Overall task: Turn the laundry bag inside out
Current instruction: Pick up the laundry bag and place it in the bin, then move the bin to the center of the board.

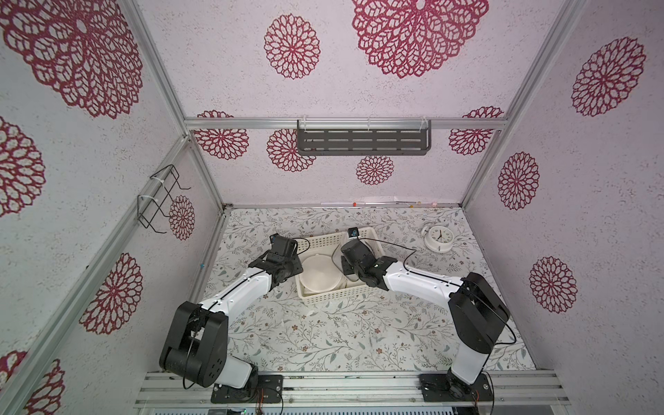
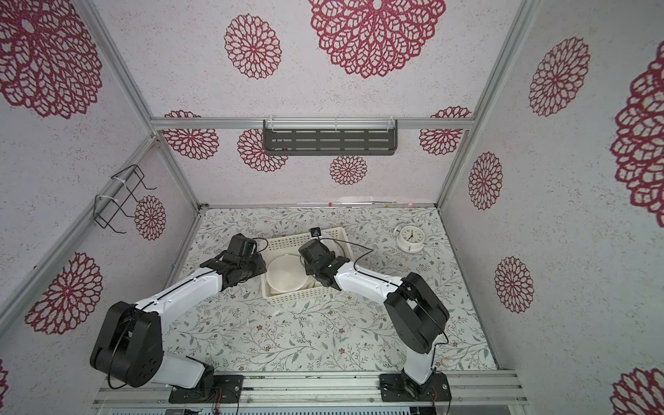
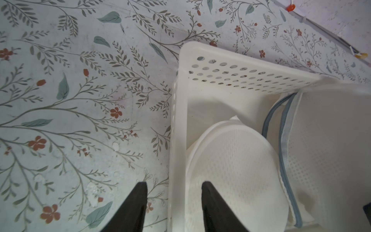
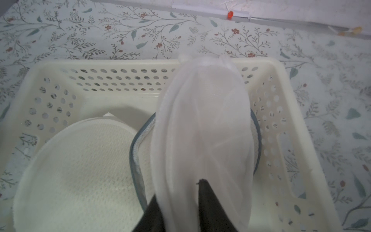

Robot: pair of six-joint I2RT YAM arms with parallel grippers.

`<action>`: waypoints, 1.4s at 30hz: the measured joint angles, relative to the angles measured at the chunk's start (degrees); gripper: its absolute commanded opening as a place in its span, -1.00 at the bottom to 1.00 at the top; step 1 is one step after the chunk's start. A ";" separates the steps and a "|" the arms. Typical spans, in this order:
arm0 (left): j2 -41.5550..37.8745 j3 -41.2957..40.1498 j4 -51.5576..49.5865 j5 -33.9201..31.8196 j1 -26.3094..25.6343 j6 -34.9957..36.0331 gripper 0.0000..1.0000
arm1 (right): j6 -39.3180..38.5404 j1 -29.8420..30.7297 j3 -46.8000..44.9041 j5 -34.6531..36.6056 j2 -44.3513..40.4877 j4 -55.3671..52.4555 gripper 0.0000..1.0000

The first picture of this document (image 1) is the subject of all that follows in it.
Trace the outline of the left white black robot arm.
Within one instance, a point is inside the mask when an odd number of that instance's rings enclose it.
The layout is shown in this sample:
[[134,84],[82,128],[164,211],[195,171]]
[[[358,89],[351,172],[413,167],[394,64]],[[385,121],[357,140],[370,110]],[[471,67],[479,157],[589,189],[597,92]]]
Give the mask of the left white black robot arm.
[[303,272],[298,241],[279,235],[229,287],[175,311],[159,356],[159,367],[178,375],[183,387],[219,385],[241,390],[258,382],[254,365],[228,353],[229,327],[256,300]]

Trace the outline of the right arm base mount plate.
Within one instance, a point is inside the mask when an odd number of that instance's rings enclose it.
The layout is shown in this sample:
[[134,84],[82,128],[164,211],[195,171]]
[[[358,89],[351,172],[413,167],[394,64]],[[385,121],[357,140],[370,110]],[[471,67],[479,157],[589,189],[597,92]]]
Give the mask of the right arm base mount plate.
[[472,384],[459,380],[453,373],[422,373],[418,376],[425,402],[492,402],[495,398],[489,378],[481,373]]

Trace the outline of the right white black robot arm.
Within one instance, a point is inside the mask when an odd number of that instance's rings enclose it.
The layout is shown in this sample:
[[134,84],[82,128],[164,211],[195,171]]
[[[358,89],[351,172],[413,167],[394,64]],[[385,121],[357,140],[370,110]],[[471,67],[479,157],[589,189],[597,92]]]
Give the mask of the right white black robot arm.
[[447,305],[460,340],[447,379],[454,387],[476,383],[510,319],[508,307],[484,276],[446,277],[409,268],[392,257],[375,256],[361,239],[343,243],[339,251],[342,269],[365,285]]

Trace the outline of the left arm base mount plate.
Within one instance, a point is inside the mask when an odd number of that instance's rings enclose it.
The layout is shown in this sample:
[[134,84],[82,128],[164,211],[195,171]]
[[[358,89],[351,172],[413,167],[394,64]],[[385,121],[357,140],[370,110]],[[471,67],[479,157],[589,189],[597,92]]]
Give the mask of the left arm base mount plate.
[[211,402],[219,405],[280,404],[284,379],[283,375],[257,375],[242,388],[215,385]]

